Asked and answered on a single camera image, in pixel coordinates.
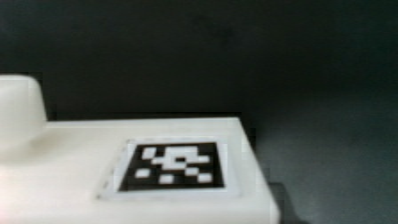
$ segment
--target black object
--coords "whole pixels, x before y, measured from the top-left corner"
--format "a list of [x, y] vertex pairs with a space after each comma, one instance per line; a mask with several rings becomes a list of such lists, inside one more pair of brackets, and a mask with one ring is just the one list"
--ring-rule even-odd
[[[211, 175], [211, 181], [207, 183], [196, 182], [196, 175], [186, 176], [184, 169], [163, 170], [161, 165], [150, 164], [150, 159], [141, 159], [143, 149], [147, 147], [155, 148], [155, 158], [164, 158], [164, 148], [179, 146], [196, 147], [198, 156], [207, 156], [207, 163], [186, 163], [186, 168], [198, 168], [198, 173], [207, 173]], [[184, 163], [184, 158], [175, 158], [175, 162]], [[134, 172], [138, 169], [148, 169], [148, 177], [136, 178]], [[171, 175], [171, 183], [159, 184], [159, 176]], [[191, 189], [191, 188], [219, 188], [223, 187], [221, 180], [221, 170], [219, 170], [219, 159], [214, 143], [189, 143], [189, 144], [155, 144], [155, 145], [138, 145], [132, 157], [129, 161], [127, 171], [122, 178], [118, 191], [132, 190], [163, 190], [163, 189]]]

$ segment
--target white surface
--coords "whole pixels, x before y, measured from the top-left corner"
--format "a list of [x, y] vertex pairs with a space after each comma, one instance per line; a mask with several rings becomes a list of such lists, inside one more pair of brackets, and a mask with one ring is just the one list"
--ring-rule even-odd
[[44, 125], [45, 113], [36, 82], [26, 76], [3, 75], [0, 76], [0, 153], [17, 150], [13, 148], [38, 135]]
[[[38, 87], [29, 82], [26, 91], [19, 83], [0, 85], [0, 140], [4, 146], [33, 136], [35, 139], [31, 147], [19, 147], [17, 154], [0, 157], [1, 224], [276, 223], [278, 212], [235, 118], [51, 122], [40, 133]], [[159, 139], [177, 143], [212, 139], [223, 161], [221, 190], [124, 194], [113, 191], [132, 146]], [[139, 170], [136, 175], [143, 177], [147, 171]], [[205, 182], [211, 177], [198, 174], [198, 179]], [[171, 176], [161, 177], [159, 182], [171, 184]]]

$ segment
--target dark background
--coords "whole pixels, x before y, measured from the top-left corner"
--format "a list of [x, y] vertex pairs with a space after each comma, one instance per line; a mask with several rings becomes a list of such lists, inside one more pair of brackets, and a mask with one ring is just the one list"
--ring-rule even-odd
[[398, 2], [0, 1], [49, 120], [241, 117], [283, 223], [398, 223]]

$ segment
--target white cylindrical object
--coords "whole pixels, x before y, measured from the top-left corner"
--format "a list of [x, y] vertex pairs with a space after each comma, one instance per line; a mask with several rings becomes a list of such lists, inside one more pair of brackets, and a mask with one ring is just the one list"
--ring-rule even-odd
[[22, 75], [0, 75], [0, 150], [24, 145], [45, 125], [40, 87]]

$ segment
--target white square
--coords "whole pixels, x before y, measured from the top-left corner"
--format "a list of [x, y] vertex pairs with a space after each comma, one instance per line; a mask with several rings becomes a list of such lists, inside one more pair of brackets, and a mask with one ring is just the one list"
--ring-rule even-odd
[[207, 163], [207, 162], [209, 162], [209, 157], [207, 157], [207, 156], [200, 156], [200, 157], [196, 158], [196, 162], [198, 162], [198, 163]]
[[170, 174], [163, 174], [157, 179], [159, 184], [171, 184], [173, 176]]
[[196, 176], [196, 174], [198, 174], [198, 168], [196, 167], [187, 167], [184, 169], [184, 175], [186, 176]]
[[152, 159], [154, 158], [154, 153], [155, 153], [155, 148], [154, 147], [147, 147], [143, 149], [141, 159]]
[[141, 168], [134, 172], [134, 177], [136, 178], [145, 178], [145, 177], [148, 177], [148, 174], [150, 174], [150, 170]]

